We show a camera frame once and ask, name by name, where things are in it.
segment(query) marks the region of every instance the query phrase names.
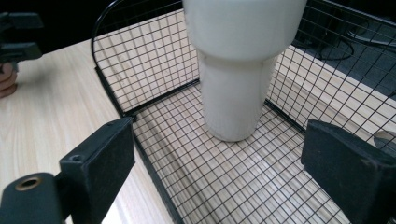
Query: wire mesh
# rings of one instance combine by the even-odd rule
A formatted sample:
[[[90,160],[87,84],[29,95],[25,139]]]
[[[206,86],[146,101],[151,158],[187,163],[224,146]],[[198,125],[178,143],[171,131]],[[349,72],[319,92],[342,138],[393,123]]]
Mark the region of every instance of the wire mesh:
[[[308,1],[278,56],[255,133],[208,133],[197,53],[180,1],[116,1],[98,21],[92,56],[134,132],[176,222],[348,223],[300,164],[309,119],[343,127],[395,155],[395,24]]]

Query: human hand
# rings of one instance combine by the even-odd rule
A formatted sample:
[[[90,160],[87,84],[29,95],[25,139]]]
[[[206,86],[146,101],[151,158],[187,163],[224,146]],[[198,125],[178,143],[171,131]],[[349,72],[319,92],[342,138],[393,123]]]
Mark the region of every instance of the human hand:
[[[17,84],[17,71],[12,63],[0,63],[0,98],[6,97],[15,92]]]

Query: tabletop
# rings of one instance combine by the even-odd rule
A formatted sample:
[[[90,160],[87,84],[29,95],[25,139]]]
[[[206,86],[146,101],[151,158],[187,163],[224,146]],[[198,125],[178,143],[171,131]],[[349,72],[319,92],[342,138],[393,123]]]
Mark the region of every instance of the tabletop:
[[[19,63],[17,91],[0,99],[0,188],[60,172],[59,160],[119,119],[94,71],[90,42]],[[172,223],[139,153],[103,223]]]

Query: white container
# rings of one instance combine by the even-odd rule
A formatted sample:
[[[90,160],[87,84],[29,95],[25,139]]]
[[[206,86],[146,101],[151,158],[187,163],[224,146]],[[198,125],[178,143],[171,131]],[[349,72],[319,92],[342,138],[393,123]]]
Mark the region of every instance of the white container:
[[[276,56],[291,43],[306,0],[183,0],[197,48],[205,123],[223,141],[256,129]]]

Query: white bottle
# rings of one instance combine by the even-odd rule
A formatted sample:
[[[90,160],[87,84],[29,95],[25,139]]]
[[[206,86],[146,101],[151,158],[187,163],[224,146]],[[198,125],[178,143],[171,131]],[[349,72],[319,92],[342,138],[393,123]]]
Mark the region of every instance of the white bottle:
[[[223,141],[256,129],[276,56],[291,44],[306,0],[183,0],[197,48],[205,123]]]

